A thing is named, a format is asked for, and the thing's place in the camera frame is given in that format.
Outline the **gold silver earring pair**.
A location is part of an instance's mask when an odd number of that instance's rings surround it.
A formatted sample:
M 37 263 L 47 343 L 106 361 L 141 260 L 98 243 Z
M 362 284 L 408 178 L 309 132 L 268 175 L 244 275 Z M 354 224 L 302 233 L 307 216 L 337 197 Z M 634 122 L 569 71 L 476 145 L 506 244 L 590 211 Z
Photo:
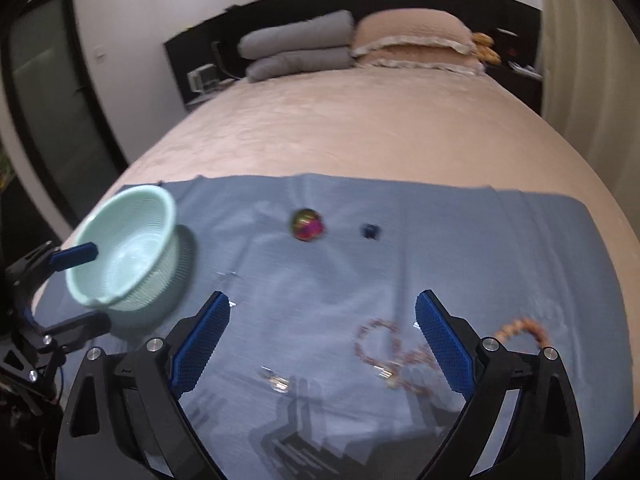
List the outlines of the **gold silver earring pair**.
M 278 393 L 287 393 L 290 388 L 290 381 L 288 378 L 282 377 L 276 374 L 271 368 L 262 366 L 260 368 L 259 375 L 261 378 L 264 378 L 272 390 L 277 391 Z

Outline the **mint green mesh basket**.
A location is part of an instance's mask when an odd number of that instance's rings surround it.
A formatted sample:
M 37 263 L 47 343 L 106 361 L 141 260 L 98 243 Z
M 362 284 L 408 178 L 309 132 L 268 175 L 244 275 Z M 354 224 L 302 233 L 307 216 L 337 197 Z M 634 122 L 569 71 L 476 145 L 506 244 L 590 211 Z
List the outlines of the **mint green mesh basket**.
M 93 211 L 75 237 L 98 255 L 65 271 L 70 296 L 90 309 L 134 312 L 166 292 L 180 259 L 177 205 L 158 185 L 127 188 Z

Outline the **dark blue small bead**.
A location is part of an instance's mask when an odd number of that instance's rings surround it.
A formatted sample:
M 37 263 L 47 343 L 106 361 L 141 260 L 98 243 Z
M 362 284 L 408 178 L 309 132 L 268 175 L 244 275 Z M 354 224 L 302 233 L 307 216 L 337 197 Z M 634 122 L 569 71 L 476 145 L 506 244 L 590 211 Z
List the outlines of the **dark blue small bead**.
M 360 233 L 366 240 L 378 240 L 381 232 L 382 230 L 377 224 L 363 223 L 360 226 Z

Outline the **iridescent purple glass ornament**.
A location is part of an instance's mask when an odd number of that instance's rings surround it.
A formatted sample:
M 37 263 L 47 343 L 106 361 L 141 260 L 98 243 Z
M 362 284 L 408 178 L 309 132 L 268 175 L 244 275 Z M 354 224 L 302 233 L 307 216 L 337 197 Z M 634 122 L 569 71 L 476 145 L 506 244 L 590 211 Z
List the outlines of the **iridescent purple glass ornament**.
M 291 231 L 296 240 L 312 242 L 322 237 L 326 228 L 320 214 L 310 208 L 296 210 L 291 219 Z

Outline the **dark glass door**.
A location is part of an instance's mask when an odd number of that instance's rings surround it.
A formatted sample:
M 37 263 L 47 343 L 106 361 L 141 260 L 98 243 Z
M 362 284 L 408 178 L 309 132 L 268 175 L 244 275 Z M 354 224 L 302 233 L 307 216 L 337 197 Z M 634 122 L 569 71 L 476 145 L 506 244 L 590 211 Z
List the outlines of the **dark glass door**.
M 82 52 L 74 0 L 32 0 L 1 44 L 1 75 L 26 157 L 74 228 L 128 168 Z

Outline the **white bedside appliance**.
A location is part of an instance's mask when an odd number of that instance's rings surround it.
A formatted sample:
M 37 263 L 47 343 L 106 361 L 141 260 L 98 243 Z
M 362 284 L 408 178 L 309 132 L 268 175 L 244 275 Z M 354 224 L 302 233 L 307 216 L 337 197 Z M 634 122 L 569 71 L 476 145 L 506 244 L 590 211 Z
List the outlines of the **white bedside appliance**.
M 191 70 L 186 74 L 186 78 L 188 78 L 190 90 L 198 94 L 213 92 L 219 84 L 217 66 L 212 63 Z

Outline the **beige bed cover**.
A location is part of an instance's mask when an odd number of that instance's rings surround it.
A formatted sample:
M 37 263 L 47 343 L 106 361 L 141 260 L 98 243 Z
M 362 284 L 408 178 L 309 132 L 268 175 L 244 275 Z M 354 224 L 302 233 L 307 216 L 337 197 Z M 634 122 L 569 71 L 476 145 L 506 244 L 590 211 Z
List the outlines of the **beige bed cover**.
M 238 82 L 165 134 L 120 185 L 327 174 L 558 193 L 584 203 L 639 330 L 639 242 L 602 180 L 488 76 L 352 68 Z

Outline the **black headboard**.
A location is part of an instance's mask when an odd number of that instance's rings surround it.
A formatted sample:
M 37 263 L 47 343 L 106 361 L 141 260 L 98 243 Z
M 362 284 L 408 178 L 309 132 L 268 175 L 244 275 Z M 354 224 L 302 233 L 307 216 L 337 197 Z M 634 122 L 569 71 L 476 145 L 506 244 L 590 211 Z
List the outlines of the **black headboard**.
M 234 4 L 221 14 L 186 29 L 164 43 L 169 64 L 184 104 L 196 99 L 188 73 L 215 61 L 218 48 L 224 68 L 241 76 L 248 62 L 236 46 L 253 30 L 281 26 L 347 10 L 355 21 L 390 9 L 427 8 L 446 11 L 473 32 L 484 32 L 497 41 L 499 54 L 516 54 L 525 65 L 534 64 L 541 30 L 541 10 L 516 0 L 256 0 Z

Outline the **beige ruffled pillow lower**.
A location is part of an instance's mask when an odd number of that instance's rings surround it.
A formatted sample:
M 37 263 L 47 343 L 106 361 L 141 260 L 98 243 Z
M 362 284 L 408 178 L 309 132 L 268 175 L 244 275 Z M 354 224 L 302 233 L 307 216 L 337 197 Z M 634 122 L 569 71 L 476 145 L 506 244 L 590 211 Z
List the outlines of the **beige ruffled pillow lower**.
M 356 59 L 359 67 L 426 68 L 458 74 L 480 75 L 484 65 L 475 55 L 461 54 L 451 48 L 393 46 L 375 50 Z

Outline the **beige ruffled pillow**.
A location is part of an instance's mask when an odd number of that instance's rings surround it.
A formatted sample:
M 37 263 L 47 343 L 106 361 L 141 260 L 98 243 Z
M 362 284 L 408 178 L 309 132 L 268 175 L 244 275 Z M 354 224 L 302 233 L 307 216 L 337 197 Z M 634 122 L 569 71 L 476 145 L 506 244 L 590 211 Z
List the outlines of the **beige ruffled pillow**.
M 426 68 L 458 74 L 480 75 L 484 65 L 475 55 L 461 54 L 451 48 L 393 46 L 375 50 L 356 59 L 359 67 Z
M 434 9 L 393 9 L 370 14 L 357 25 L 352 55 L 388 47 L 448 48 L 459 54 L 475 52 L 472 32 L 456 16 Z

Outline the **brown teddy bear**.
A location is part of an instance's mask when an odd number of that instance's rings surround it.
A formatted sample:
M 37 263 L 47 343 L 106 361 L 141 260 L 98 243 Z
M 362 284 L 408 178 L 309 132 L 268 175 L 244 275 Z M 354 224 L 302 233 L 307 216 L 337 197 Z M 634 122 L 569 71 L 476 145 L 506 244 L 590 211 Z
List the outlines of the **brown teddy bear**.
M 475 44 L 475 55 L 480 62 L 493 66 L 501 64 L 500 55 L 492 48 L 495 41 L 491 36 L 484 34 L 484 32 L 474 32 L 472 40 Z

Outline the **grey folded pillow lower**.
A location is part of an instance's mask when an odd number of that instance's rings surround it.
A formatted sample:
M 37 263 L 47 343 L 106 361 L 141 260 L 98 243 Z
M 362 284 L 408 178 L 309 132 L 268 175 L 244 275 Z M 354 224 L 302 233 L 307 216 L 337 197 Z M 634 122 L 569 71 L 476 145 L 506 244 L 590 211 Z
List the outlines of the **grey folded pillow lower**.
M 281 52 L 250 64 L 246 79 L 259 82 L 295 74 L 348 70 L 353 62 L 348 47 Z

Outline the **cream curtain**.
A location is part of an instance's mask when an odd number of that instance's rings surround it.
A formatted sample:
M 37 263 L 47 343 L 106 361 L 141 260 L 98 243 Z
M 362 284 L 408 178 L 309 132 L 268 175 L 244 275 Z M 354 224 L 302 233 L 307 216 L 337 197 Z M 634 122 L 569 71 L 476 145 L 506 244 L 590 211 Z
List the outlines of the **cream curtain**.
M 542 0 L 542 117 L 639 215 L 639 43 L 612 0 Z

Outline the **beige ruffled pillow upper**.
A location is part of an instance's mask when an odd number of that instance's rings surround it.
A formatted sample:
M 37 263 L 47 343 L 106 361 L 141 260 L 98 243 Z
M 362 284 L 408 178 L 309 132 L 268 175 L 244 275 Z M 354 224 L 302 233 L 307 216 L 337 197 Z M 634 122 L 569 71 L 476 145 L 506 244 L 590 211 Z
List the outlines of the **beige ruffled pillow upper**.
M 388 47 L 448 48 L 459 54 L 475 52 L 472 32 L 456 16 L 434 9 L 393 9 L 370 14 L 357 25 L 352 55 Z

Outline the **grey folded pillow upper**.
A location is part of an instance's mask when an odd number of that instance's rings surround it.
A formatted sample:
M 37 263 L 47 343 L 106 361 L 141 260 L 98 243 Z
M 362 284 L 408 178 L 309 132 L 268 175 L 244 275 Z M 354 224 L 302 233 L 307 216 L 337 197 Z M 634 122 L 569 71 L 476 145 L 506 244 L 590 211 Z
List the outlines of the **grey folded pillow upper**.
M 238 53 L 241 58 L 257 61 L 288 51 L 347 47 L 354 27 L 349 11 L 336 11 L 311 20 L 254 30 L 240 39 Z

